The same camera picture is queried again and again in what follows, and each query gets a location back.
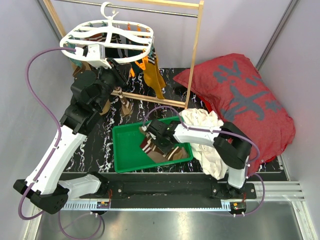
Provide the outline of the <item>brown white striped sock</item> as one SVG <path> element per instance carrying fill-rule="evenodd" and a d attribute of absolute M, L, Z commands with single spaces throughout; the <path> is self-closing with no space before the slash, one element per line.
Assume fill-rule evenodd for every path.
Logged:
<path fill-rule="evenodd" d="M 122 117 L 130 116 L 133 113 L 133 106 L 132 104 L 127 100 L 127 98 L 124 96 L 122 92 L 121 87 L 115 87 L 114 91 L 117 93 L 119 100 L 121 102 L 121 110 L 120 114 Z"/>

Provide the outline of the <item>orange clip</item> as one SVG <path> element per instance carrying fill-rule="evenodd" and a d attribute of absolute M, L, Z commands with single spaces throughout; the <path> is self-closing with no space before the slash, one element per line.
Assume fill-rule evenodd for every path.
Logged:
<path fill-rule="evenodd" d="M 142 71 L 146 70 L 146 64 L 148 63 L 147 58 L 142 58 L 141 61 L 135 61 L 134 62 Z"/>

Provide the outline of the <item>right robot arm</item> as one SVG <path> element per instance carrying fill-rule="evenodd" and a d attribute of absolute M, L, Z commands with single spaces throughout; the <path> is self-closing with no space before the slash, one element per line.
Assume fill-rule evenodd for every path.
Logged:
<path fill-rule="evenodd" d="M 142 129 L 151 136 L 151 142 L 167 154 L 176 144 L 199 144 L 213 147 L 229 168 L 227 192 L 239 198 L 245 192 L 246 165 L 253 146 L 252 141 L 233 123 L 222 126 L 194 126 L 172 120 L 165 123 L 152 120 Z"/>

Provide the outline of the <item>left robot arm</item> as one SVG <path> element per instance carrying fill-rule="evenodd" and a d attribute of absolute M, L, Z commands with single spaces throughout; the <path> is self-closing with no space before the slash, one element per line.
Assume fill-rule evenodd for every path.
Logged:
<path fill-rule="evenodd" d="M 77 148 L 97 122 L 116 87 L 127 85 L 131 64 L 107 59 L 109 68 L 85 70 L 75 76 L 70 90 L 72 98 L 62 118 L 56 120 L 57 133 L 40 163 L 26 179 L 18 179 L 13 188 L 23 199 L 48 214 L 58 213 L 67 201 L 93 194 L 103 198 L 108 193 L 108 180 L 97 172 L 72 180 L 60 177 Z"/>

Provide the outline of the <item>white round clip hanger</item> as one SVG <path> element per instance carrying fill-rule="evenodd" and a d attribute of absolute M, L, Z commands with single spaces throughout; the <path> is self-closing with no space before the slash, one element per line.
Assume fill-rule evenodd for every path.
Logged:
<path fill-rule="evenodd" d="M 115 20 L 114 17 L 118 14 L 115 10 L 112 15 L 107 16 L 107 4 L 110 3 L 103 2 L 100 7 L 104 19 L 81 23 L 60 40 L 61 48 L 75 49 L 75 52 L 63 50 L 62 53 L 72 60 L 85 62 L 88 45 L 100 44 L 104 46 L 106 60 L 111 57 L 107 50 L 136 51 L 133 56 L 114 57 L 119 64 L 148 59 L 148 54 L 154 47 L 154 31 L 137 22 Z"/>

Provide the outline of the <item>tan brown sock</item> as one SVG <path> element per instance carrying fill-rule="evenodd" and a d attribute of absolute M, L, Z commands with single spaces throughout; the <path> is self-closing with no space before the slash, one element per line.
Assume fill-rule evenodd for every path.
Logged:
<path fill-rule="evenodd" d="M 99 114 L 100 114 L 101 116 L 107 114 L 108 111 L 110 110 L 110 107 L 111 107 L 111 104 L 110 104 L 110 100 L 108 99 Z"/>

